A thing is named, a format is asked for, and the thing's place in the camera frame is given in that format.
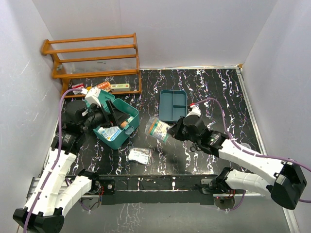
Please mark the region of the brown glass medicine bottle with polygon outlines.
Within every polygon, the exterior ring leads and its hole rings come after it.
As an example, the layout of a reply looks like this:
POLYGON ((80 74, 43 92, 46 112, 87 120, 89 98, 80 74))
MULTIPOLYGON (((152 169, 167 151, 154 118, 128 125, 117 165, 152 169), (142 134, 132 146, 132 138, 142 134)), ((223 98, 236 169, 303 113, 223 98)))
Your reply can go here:
POLYGON ((121 128, 126 128, 126 126, 128 125, 129 123, 127 122, 127 121, 124 121, 121 125, 120 125, 120 127, 121 128))

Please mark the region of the white bottle green label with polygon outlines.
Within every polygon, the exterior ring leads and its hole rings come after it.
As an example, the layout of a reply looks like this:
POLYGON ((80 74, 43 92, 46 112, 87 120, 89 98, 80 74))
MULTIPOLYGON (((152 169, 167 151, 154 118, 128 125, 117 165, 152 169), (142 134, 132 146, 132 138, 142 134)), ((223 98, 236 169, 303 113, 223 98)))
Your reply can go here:
POLYGON ((127 121, 128 123, 130 123, 133 119, 134 119, 134 117, 133 117, 133 116, 130 116, 126 121, 127 121))

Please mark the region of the teal medicine kit box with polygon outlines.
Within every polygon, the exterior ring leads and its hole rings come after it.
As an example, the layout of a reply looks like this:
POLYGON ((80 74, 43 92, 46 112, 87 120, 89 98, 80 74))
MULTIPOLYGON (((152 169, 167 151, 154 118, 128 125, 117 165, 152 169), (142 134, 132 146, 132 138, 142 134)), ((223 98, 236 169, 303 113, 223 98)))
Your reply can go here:
POLYGON ((107 113, 113 110, 112 126, 99 126, 93 130, 96 136, 110 148, 117 150, 139 126, 139 112, 122 99, 115 98, 99 88, 91 89, 107 113))

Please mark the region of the green blue bandage packet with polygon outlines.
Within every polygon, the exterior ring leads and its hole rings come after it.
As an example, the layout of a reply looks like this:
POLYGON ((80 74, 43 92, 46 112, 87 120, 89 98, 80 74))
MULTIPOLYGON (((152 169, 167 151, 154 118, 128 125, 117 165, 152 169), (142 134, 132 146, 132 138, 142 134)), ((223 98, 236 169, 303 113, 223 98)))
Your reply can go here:
POLYGON ((169 138, 169 134, 167 133, 169 128, 170 125, 152 116, 146 124, 145 134, 165 143, 169 138))

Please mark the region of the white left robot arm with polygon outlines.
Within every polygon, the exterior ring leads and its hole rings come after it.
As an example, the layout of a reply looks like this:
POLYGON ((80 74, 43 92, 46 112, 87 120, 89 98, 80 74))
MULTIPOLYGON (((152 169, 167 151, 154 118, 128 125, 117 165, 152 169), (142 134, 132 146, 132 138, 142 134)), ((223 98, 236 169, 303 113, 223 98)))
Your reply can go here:
POLYGON ((104 105, 74 100, 60 111, 64 120, 51 144, 51 151, 41 178, 23 208, 13 214, 25 233, 58 233, 66 214, 86 193, 103 194, 104 186, 97 172, 81 170, 61 191, 71 164, 76 159, 85 135, 96 128, 120 126, 130 115, 115 102, 104 105))

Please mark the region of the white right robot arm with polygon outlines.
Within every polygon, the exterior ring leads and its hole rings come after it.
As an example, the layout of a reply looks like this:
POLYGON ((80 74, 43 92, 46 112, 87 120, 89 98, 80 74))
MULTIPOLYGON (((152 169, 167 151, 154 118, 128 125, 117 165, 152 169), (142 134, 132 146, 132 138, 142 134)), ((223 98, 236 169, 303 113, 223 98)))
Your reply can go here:
POLYGON ((192 150, 199 150, 217 158, 231 161, 247 172, 225 167, 209 183, 199 185, 210 193, 247 190, 270 197, 283 208, 296 208, 307 180, 301 165, 293 160, 278 160, 257 154, 234 142, 228 135, 209 130, 200 117, 181 117, 167 133, 179 141, 191 141, 192 150))

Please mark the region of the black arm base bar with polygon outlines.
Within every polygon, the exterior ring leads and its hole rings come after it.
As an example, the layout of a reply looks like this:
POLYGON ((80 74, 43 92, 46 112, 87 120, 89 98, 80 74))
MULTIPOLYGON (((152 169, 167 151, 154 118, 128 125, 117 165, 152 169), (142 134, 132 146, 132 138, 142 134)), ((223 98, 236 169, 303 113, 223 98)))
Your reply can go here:
POLYGON ((215 175, 97 175, 104 187, 102 205, 130 203, 199 203, 213 205, 220 197, 235 198, 239 191, 210 191, 215 175))

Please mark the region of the white gauze packet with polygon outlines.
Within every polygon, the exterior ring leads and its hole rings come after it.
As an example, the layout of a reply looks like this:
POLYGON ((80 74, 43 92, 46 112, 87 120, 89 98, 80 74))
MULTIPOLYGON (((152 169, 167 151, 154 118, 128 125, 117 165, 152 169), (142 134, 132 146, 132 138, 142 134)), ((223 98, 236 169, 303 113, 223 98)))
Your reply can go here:
POLYGON ((151 149, 130 147, 126 156, 127 161, 148 166, 151 162, 153 151, 151 149))

